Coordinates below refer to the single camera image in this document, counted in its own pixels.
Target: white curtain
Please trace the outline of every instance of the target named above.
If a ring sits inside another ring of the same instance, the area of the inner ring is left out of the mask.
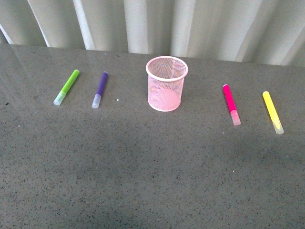
[[[0,0],[0,43],[305,67],[305,0]]]

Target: marker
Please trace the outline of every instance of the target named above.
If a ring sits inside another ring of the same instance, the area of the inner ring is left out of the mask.
[[[70,90],[71,86],[73,85],[74,81],[76,80],[76,78],[78,77],[79,74],[80,74],[80,71],[74,70],[74,72],[72,73],[72,75],[70,76],[70,78],[68,79],[68,81],[66,82],[64,87],[62,88],[61,92],[59,92],[58,96],[54,100],[53,103],[55,105],[59,106],[62,103],[64,97]]]
[[[238,113],[237,113],[237,110],[236,110],[236,106],[235,106],[235,103],[234,103],[229,85],[225,84],[223,86],[223,90],[224,90],[225,98],[226,98],[227,103],[228,103],[228,107],[229,107],[229,111],[230,111],[233,123],[234,123],[234,125],[240,125],[241,122],[240,122],[240,119],[239,119],[239,116],[238,116]]]
[[[279,119],[279,117],[277,115],[275,106],[273,105],[273,102],[272,102],[272,99],[270,97],[269,92],[264,92],[263,93],[263,98],[265,100],[265,103],[266,103],[266,106],[267,106],[267,109],[268,109],[271,121],[272,121],[274,129],[275,129],[275,132],[278,135],[283,134],[284,133],[284,129],[283,129],[282,124],[280,122],[280,119]]]
[[[92,103],[92,108],[94,108],[94,109],[99,108],[101,97],[103,95],[103,91],[104,91],[107,79],[108,79],[108,73],[103,72],[102,77],[101,77],[101,81],[100,81],[99,86],[96,90],[96,95],[95,95],[93,103]]]

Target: speckled surface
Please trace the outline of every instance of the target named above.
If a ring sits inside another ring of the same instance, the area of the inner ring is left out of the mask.
[[[0,45],[0,228],[305,228],[305,69],[182,58],[182,103],[162,113],[152,57]]]

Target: mesh pencil holder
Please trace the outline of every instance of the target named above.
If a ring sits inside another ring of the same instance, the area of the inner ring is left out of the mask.
[[[172,111],[179,107],[186,63],[176,57],[159,56],[146,65],[148,73],[148,103],[158,111]]]

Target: yellow marker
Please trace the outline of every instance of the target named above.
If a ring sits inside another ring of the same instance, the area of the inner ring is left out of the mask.
[[[273,105],[273,102],[272,102],[272,99],[270,97],[269,92],[264,92],[263,93],[263,98],[265,100],[265,103],[266,103],[266,106],[267,106],[267,109],[268,109],[271,121],[272,121],[274,129],[275,129],[275,132],[278,135],[283,134],[284,133],[283,127],[282,127],[280,119],[279,119],[279,117],[277,115],[275,106]]]

